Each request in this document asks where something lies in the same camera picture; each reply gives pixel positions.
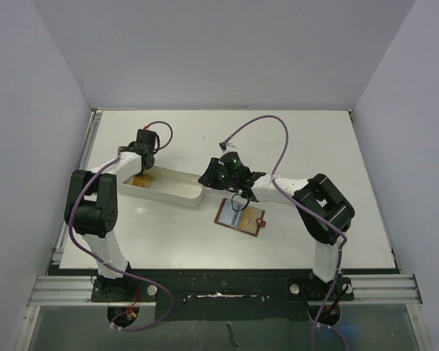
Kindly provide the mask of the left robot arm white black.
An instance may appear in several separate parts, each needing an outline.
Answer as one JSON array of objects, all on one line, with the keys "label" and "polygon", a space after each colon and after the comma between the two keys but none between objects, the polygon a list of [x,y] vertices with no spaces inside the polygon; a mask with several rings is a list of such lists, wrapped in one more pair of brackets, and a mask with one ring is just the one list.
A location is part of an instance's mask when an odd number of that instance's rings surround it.
[{"label": "left robot arm white black", "polygon": [[134,141],[118,148],[115,159],[90,170],[76,170],[70,177],[64,211],[70,240],[96,261],[97,277],[108,283],[108,292],[120,301],[132,296],[135,283],[114,233],[118,187],[152,168],[159,150],[158,134],[139,129]]}]

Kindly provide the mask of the aluminium rail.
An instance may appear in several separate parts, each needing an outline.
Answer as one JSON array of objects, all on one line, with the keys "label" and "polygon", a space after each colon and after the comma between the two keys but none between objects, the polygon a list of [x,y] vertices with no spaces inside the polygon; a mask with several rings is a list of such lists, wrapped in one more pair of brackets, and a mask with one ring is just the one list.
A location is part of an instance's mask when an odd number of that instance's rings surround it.
[{"label": "aluminium rail", "polygon": [[[344,304],[422,303],[413,274],[350,275],[351,294]],[[29,306],[126,306],[127,301],[93,301],[93,284],[87,276],[39,276],[34,282]]]},{"label": "aluminium rail", "polygon": [[78,159],[77,169],[73,171],[72,175],[70,176],[69,194],[67,196],[70,203],[65,207],[64,222],[61,226],[61,230],[56,242],[56,246],[54,248],[53,255],[50,261],[50,264],[52,266],[54,265],[59,266],[61,259],[63,257],[64,248],[68,238],[67,222],[70,220],[70,214],[72,212],[70,206],[78,198],[78,194],[81,192],[81,190],[88,182],[88,178],[91,178],[91,175],[86,175],[87,173],[91,173],[90,171],[87,170],[87,167],[89,163],[89,157],[91,156],[91,150],[93,148],[94,141],[97,136],[97,131],[100,125],[101,118],[102,118],[102,110],[93,109],[91,111],[89,125],[86,130],[86,136],[84,138],[83,146]]}]

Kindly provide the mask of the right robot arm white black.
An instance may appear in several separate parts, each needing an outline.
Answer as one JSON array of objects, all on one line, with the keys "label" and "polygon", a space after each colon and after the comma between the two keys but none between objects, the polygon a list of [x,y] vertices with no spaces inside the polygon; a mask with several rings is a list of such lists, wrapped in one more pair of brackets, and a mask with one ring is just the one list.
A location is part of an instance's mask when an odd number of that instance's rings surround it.
[{"label": "right robot arm white black", "polygon": [[347,241],[345,232],[350,228],[355,210],[328,176],[318,173],[308,179],[289,179],[254,172],[243,165],[237,152],[230,151],[220,158],[211,158],[198,182],[254,203],[295,206],[315,240],[312,292],[318,298],[327,299],[337,291],[335,276],[341,265],[342,246]]}]

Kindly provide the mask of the aluminium front rail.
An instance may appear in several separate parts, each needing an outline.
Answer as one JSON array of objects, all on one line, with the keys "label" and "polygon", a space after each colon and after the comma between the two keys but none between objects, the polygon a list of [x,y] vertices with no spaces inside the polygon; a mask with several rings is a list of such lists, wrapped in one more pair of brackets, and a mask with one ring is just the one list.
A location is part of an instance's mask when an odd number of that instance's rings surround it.
[{"label": "aluminium front rail", "polygon": [[[413,274],[350,275],[351,294],[344,304],[422,303]],[[126,306],[127,301],[93,301],[93,284],[87,276],[39,276],[34,282],[29,306]]]}]

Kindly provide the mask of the white oblong plastic tray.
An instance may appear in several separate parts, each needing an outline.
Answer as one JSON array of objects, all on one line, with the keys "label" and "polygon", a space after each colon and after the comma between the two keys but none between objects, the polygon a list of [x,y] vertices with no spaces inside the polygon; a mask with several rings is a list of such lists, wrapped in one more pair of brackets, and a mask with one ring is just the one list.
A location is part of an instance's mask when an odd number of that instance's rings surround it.
[{"label": "white oblong plastic tray", "polygon": [[153,176],[149,189],[133,186],[132,176],[118,187],[120,193],[186,208],[196,208],[202,202],[203,186],[197,174],[154,166],[142,175]]}]

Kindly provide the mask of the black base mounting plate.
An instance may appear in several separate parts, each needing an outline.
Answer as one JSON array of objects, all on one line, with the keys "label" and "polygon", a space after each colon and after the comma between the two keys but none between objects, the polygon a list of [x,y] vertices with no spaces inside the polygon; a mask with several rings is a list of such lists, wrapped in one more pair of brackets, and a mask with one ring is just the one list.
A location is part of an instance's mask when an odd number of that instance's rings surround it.
[{"label": "black base mounting plate", "polygon": [[146,282],[123,279],[102,283],[94,272],[93,301],[127,301],[106,306],[107,318],[120,327],[149,321],[308,321],[339,319],[340,300],[351,294],[351,280],[324,283],[307,271],[147,271]]}]

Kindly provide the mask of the aluminium left side rail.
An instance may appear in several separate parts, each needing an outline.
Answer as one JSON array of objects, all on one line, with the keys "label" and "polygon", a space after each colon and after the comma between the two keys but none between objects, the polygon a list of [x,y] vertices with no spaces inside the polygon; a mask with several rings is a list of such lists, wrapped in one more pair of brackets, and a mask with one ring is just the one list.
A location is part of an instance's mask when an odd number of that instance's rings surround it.
[{"label": "aluminium left side rail", "polygon": [[50,264],[52,266],[54,265],[59,266],[61,259],[63,257],[64,248],[68,238],[67,222],[70,220],[70,214],[72,212],[70,206],[78,198],[78,194],[81,192],[81,190],[88,182],[88,178],[91,178],[91,175],[86,175],[87,173],[91,173],[90,171],[87,170],[87,167],[89,163],[89,157],[91,156],[91,150],[93,148],[94,141],[97,136],[97,131],[100,125],[101,118],[102,118],[102,110],[93,109],[91,111],[89,125],[86,130],[86,136],[84,138],[83,146],[78,159],[77,169],[73,171],[72,175],[70,176],[69,194],[67,196],[70,203],[65,207],[64,222],[61,226],[61,230],[56,242],[56,246],[54,248],[53,255],[50,261]]}]

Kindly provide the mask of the brown leather card holder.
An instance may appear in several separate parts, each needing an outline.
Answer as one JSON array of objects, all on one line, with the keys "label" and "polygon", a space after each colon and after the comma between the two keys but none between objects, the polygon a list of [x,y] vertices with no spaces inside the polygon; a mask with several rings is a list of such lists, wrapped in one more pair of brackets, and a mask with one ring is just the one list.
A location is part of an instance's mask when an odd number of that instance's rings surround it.
[{"label": "brown leather card holder", "polygon": [[240,233],[257,237],[266,226],[265,211],[223,198],[214,223]]}]

